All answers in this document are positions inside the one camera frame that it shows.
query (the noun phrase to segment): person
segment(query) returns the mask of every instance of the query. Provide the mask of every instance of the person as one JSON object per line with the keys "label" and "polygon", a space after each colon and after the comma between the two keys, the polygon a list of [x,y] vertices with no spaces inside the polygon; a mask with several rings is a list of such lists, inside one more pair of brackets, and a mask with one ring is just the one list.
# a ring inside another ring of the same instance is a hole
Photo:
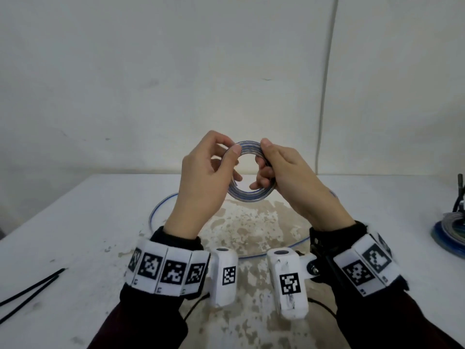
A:
{"label": "person", "polygon": [[[366,234],[366,226],[349,215],[299,152],[266,138],[260,144],[271,167],[265,165],[264,159],[256,158],[259,172],[251,189],[268,187],[270,179],[276,178],[277,191],[297,213],[308,219],[312,225],[311,238],[318,236],[317,244],[329,247],[347,244],[349,248]],[[234,169],[240,152],[241,146],[228,136],[215,131],[207,133],[183,159],[175,207],[151,241],[202,250],[199,232],[220,209],[231,176],[242,180]],[[324,272],[321,273],[323,281],[333,289],[338,307],[337,323],[352,349],[461,348],[423,316],[405,292],[408,286],[404,280],[396,280],[391,286],[363,298],[358,293],[345,291],[335,277],[324,277]],[[188,331],[178,311],[182,302],[182,297],[145,293],[125,284],[120,303],[102,324],[89,348],[136,348],[138,345],[178,348]]]}

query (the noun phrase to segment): white table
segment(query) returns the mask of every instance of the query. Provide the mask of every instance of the white table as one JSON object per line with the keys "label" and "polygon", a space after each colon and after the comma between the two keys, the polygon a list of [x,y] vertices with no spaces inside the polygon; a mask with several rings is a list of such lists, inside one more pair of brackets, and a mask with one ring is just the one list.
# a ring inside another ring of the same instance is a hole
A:
{"label": "white table", "polygon": [[[455,189],[422,176],[321,179],[356,219],[382,234],[426,317],[464,345],[465,261],[430,237],[433,224],[451,209]],[[176,192],[178,183],[179,175],[95,175],[0,241],[0,300],[69,268],[0,326],[0,347],[87,346],[119,301],[130,250],[139,234],[148,236],[150,211]],[[224,210],[201,232],[204,245],[251,254],[306,236],[308,224],[282,202],[277,192],[258,205],[225,201]],[[155,216],[155,224],[168,213],[169,205]],[[308,243],[300,250],[308,250]],[[277,317],[265,259],[240,264],[238,287],[238,300],[227,309],[211,310],[206,303],[195,309],[183,348],[347,345],[334,319],[317,305],[310,305],[305,320],[289,323]],[[308,281],[306,287],[309,296],[334,308],[327,286]],[[1,308],[0,316],[19,303]],[[181,312],[191,305],[185,302]]]}

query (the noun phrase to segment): fingernail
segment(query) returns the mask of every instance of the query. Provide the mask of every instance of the fingernail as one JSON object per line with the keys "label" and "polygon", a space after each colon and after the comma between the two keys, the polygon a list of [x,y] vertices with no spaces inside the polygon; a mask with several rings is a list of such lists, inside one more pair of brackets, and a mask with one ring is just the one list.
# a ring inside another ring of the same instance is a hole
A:
{"label": "fingernail", "polygon": [[235,144],[231,149],[236,154],[240,154],[240,152],[242,151],[242,147],[240,146],[240,144]]}
{"label": "fingernail", "polygon": [[260,143],[265,147],[271,146],[271,142],[267,138],[262,139]]}

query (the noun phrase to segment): white wall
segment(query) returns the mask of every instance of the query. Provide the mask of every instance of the white wall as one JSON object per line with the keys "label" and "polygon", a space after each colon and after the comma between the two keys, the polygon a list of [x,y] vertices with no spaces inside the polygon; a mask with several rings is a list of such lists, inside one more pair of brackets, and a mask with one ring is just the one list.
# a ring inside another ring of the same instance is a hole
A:
{"label": "white wall", "polygon": [[464,15],[465,0],[339,1],[320,173],[465,173]]}
{"label": "white wall", "polygon": [[313,162],[332,5],[0,0],[0,226],[91,172],[178,172],[209,129]]}

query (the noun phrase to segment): black sleeve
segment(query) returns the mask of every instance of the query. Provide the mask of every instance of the black sleeve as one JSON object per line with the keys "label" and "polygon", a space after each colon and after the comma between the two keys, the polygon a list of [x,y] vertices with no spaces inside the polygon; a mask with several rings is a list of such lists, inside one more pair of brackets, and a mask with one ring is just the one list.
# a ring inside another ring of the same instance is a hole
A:
{"label": "black sleeve", "polygon": [[[187,240],[171,236],[159,228],[151,241],[185,248],[203,250],[201,240]],[[187,325],[179,314],[181,297],[156,295],[123,285],[119,304],[108,315],[89,345],[100,348],[178,348],[187,336]]]}
{"label": "black sleeve", "polygon": [[[357,222],[334,232],[311,229],[310,234],[312,239],[317,238],[317,243],[331,248],[341,242],[352,245],[366,234],[366,226]],[[408,286],[403,279],[365,298],[342,289],[335,278],[326,278],[324,282],[333,289],[338,326],[352,349],[462,348],[423,316],[417,303],[405,292]]]}

